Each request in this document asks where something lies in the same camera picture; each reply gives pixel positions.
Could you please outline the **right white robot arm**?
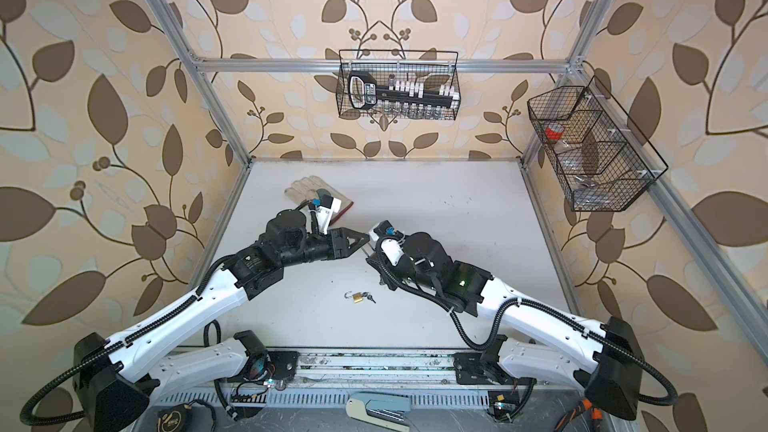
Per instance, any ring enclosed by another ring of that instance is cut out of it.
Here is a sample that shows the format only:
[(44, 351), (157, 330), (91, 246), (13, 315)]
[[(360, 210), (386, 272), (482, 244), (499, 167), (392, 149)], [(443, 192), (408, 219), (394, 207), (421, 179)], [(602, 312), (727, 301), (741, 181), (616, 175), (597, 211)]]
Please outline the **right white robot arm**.
[(558, 357), (546, 363), (608, 414), (633, 420), (641, 403), (677, 404), (678, 391), (645, 360), (628, 322), (587, 319), (532, 298), (485, 269), (453, 260), (426, 232), (405, 235), (382, 223), (369, 235), (367, 262), (383, 284), (440, 307), (470, 349), (497, 347), (508, 327), (553, 349)]

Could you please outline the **brass padlock with keys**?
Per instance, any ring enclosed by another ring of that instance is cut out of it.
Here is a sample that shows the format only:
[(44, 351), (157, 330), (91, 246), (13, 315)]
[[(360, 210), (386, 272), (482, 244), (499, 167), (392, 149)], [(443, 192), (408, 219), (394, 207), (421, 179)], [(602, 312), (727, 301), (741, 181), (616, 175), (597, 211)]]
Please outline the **brass padlock with keys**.
[(352, 292), (348, 291), (344, 294), (345, 299), (352, 300), (354, 303), (361, 303), (365, 301), (370, 301), (372, 303), (376, 303), (376, 300), (374, 299), (373, 295), (370, 292)]

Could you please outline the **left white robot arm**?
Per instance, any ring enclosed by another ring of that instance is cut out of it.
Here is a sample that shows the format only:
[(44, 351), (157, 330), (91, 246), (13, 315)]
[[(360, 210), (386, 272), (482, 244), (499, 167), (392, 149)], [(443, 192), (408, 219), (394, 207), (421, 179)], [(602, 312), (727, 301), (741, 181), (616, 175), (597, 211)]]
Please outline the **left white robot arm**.
[[(320, 227), (315, 215), (299, 209), (279, 212), (251, 245), (223, 256), (198, 285), (139, 324), (108, 338), (92, 333), (75, 347), (73, 366), (35, 392), (19, 417), (30, 427), (86, 420), (94, 431), (121, 431), (160, 395), (169, 367), (161, 360), (177, 345), (225, 313), (282, 280), (286, 268), (346, 259), (370, 237), (345, 227)], [(35, 411), (67, 380), (82, 406), (77, 412), (38, 416)]]

